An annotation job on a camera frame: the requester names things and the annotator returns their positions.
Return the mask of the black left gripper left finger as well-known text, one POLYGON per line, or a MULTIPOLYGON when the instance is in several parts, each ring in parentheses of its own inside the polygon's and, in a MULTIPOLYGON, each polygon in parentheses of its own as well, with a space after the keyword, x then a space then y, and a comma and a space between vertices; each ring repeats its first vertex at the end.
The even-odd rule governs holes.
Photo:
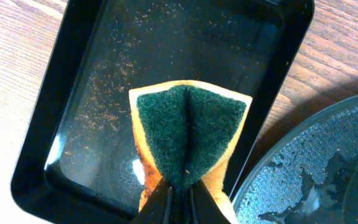
POLYGON ((171 224, 172 186, 161 180, 131 224, 171 224))

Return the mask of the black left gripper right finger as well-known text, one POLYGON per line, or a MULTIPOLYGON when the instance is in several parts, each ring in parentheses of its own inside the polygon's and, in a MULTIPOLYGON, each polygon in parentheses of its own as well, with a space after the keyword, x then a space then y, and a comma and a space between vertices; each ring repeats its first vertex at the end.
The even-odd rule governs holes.
POLYGON ((191 224, 230 224, 202 180, 189 188, 191 224))

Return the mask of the yellow green scrub sponge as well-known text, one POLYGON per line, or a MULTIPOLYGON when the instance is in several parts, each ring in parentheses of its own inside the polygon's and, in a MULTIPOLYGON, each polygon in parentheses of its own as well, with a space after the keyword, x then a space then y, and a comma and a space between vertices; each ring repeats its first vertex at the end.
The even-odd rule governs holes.
POLYGON ((139 212, 167 182, 174 191, 171 221, 189 223, 190 188, 202 182, 217 213, 236 223, 223 182, 252 97, 206 82, 177 80, 131 89, 129 103, 145 174, 139 212))

